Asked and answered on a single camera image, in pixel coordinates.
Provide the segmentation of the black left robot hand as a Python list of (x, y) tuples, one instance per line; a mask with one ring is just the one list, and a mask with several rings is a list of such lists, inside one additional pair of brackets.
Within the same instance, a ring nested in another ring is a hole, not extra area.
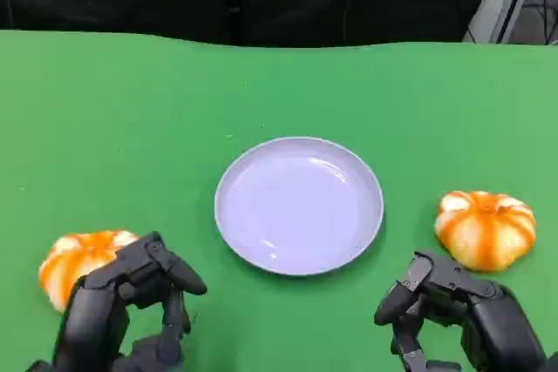
[[(181, 340), (191, 330), (184, 295), (204, 295), (207, 286), (161, 235), (152, 232), (123, 247), (115, 260), (78, 279), (64, 311), (51, 362), (31, 371), (173, 371), (184, 362)], [(127, 307), (163, 308), (157, 335), (120, 345), (129, 325)]]

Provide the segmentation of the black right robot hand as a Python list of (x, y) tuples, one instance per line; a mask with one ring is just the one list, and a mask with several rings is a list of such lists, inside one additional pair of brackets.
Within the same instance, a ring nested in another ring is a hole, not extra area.
[(406, 371), (459, 371), (457, 362), (429, 360), (419, 332), (430, 320), (459, 326), (460, 344), (477, 371), (537, 371), (548, 358), (514, 293), (482, 280), (447, 256), (417, 251), (374, 315), (391, 325), (391, 352)]

